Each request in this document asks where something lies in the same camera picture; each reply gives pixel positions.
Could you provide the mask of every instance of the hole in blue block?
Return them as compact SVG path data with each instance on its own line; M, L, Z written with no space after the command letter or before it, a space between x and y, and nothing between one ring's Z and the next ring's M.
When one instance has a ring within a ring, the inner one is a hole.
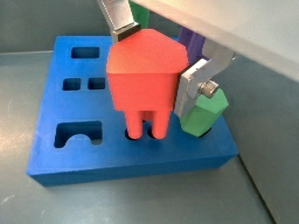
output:
M153 133L152 133L152 128L149 128L147 130L147 135L152 138L152 139L156 139L155 136L153 136Z
M70 57L76 59L97 59L99 47L72 47Z
M64 147L69 138L77 134L88 136L93 145L101 144L103 130L101 122L62 122L57 125L53 146Z
M199 136L199 138L204 137L211 132L211 128Z
M129 135L128 135L128 132L125 130L125 139L128 139L129 141L135 141L136 139L133 139Z
M88 89L104 89L105 88L105 78L89 78L88 79Z
M68 78L68 79L65 79L62 81L61 89L64 91L80 90L80 78Z

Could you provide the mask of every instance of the rectangular hole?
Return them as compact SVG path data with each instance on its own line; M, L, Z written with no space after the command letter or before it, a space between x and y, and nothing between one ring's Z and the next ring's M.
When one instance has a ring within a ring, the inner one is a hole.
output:
M65 79L62 81L61 89L64 91L80 90L80 78L68 78L68 79Z
M70 57L76 59L97 59L99 58L99 47L72 47Z
M89 78L88 79L88 89L104 89L105 88L105 78Z

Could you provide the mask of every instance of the red toy figure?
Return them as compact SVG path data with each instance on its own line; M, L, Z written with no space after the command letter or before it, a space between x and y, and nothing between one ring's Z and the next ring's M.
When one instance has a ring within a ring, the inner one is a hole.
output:
M155 30L143 29L112 45L107 77L115 108L125 112L131 138L143 135L143 120L153 121L153 137L165 137L179 72L187 66L184 46Z

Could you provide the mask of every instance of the blue foam block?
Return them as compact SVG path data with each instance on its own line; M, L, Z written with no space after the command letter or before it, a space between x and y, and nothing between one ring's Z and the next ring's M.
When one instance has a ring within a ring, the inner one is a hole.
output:
M197 138L172 115L165 139L125 136L105 80L109 37L57 37L41 100L28 175L44 186L220 167L237 155L220 118Z

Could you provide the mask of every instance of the gray wall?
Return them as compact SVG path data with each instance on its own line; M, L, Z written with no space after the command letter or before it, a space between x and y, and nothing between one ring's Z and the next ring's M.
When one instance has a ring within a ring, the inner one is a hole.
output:
M153 13L149 27L169 36L180 29ZM108 35L96 0L0 1L0 53L49 51L57 35Z
M225 118L256 188L276 223L297 223L299 83L240 57L217 76Z

